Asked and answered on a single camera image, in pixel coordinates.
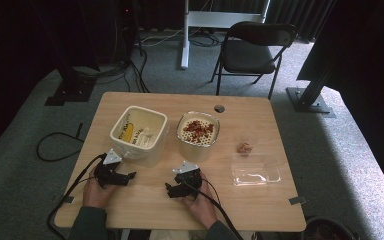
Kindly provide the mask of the dark round bin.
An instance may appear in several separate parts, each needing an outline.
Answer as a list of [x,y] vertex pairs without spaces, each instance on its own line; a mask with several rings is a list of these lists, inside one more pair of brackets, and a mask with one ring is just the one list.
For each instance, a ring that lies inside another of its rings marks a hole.
[[343,223],[325,216],[311,216],[300,240],[361,240],[360,236]]

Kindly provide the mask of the black folding chair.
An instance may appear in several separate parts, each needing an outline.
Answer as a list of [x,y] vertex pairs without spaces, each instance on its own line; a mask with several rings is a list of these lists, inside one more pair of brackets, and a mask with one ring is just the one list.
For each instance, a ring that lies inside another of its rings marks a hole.
[[284,51],[297,37],[292,24],[265,24],[242,21],[226,32],[211,82],[217,78],[216,94],[220,93],[223,76],[256,76],[256,84],[263,75],[272,74],[268,98],[271,98]]

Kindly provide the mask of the person's left hand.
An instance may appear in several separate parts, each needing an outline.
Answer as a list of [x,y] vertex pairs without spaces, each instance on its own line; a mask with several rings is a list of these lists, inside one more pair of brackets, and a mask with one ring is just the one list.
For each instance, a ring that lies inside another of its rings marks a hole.
[[117,185],[106,185],[101,187],[95,177],[95,170],[93,168],[89,173],[89,179],[83,189],[82,205],[85,207],[94,207],[104,209],[114,192],[117,190]]

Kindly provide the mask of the person's right hand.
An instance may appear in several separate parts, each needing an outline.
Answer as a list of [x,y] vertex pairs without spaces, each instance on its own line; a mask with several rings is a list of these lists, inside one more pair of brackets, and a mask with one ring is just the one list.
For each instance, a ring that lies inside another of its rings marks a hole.
[[209,185],[206,182],[206,176],[203,172],[200,173],[202,185],[200,191],[203,194],[198,194],[195,200],[181,198],[180,202],[186,206],[194,218],[201,223],[207,230],[218,220],[215,211],[215,206],[211,202],[213,199]]

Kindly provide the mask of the person's light trousers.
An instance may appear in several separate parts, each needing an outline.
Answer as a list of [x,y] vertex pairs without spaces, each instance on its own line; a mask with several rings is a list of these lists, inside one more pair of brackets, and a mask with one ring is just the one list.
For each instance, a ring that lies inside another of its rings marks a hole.
[[205,240],[206,231],[152,230],[149,240]]

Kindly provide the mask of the clear plastic clamshell box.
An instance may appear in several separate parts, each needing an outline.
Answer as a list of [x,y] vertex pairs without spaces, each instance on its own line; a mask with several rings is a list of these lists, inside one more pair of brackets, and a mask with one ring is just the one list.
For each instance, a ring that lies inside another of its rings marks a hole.
[[280,165],[270,154],[234,154],[231,171],[235,186],[265,185],[281,181]]

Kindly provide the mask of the dark computer tower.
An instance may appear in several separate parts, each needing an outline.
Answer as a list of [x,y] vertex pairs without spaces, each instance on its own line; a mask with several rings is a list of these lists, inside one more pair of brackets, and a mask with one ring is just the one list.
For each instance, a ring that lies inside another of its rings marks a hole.
[[98,63],[129,62],[136,38],[134,0],[95,0],[91,39]]

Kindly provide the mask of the dark curtain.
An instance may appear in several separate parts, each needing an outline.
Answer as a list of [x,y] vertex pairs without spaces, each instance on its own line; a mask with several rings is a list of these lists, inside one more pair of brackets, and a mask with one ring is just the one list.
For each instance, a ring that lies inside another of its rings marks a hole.
[[298,37],[315,41],[337,0],[270,0],[267,23],[292,24]]

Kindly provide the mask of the cream container with perforated strainer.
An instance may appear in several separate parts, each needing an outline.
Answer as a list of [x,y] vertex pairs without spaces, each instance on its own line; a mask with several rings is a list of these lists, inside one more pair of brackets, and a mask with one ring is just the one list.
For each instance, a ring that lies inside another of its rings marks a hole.
[[[189,141],[183,128],[186,124],[193,120],[201,120],[203,122],[212,123],[214,131],[209,138],[201,138],[198,141]],[[179,139],[180,153],[187,161],[202,162],[206,161],[211,153],[211,149],[215,144],[220,130],[219,119],[203,112],[189,111],[183,114],[177,124],[176,135]]]

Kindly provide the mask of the red food scraps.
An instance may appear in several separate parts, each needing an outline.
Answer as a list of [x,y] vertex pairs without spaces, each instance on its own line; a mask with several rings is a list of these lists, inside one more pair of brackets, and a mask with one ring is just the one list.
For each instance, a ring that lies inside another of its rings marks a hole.
[[203,122],[201,120],[193,120],[186,124],[183,132],[189,141],[198,141],[201,138],[209,138],[214,131],[212,123]]

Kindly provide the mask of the white desk frame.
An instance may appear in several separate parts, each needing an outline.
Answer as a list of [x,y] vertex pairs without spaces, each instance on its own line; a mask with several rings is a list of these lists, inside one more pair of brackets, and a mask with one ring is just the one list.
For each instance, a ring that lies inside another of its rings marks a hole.
[[253,21],[264,23],[267,18],[267,13],[271,0],[264,0],[262,10],[259,14],[255,13],[235,13],[235,12],[207,12],[207,11],[190,11],[189,0],[184,0],[184,36],[182,57],[180,67],[187,69],[189,66],[189,28],[204,27],[204,28],[230,28],[233,24],[241,21]]

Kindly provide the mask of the black metal stand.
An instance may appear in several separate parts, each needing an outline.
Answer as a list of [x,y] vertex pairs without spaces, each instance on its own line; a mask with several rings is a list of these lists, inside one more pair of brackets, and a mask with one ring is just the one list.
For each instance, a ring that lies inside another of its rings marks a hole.
[[287,87],[286,92],[296,112],[319,113],[324,118],[335,118],[331,107],[328,107],[321,91],[332,73],[333,56],[328,63],[320,69],[320,75],[312,80],[306,88]]
[[66,102],[88,102],[96,79],[80,77],[73,69],[51,17],[46,13],[44,0],[29,1],[44,29],[49,55],[61,76],[61,83],[45,105],[63,106]]

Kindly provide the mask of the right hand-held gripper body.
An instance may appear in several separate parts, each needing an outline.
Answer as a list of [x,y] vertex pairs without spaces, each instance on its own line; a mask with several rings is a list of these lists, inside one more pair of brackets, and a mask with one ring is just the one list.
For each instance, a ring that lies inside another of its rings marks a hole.
[[195,163],[183,161],[180,166],[173,169],[173,172],[178,187],[199,189],[202,185],[201,170]]

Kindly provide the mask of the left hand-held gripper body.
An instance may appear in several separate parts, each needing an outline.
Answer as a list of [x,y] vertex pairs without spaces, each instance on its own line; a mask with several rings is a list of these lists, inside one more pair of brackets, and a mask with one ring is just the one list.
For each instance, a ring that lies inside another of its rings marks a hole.
[[95,177],[101,187],[106,185],[116,185],[115,180],[117,179],[130,180],[127,175],[116,172],[116,168],[121,162],[122,158],[113,149],[110,149],[98,163],[95,170]]

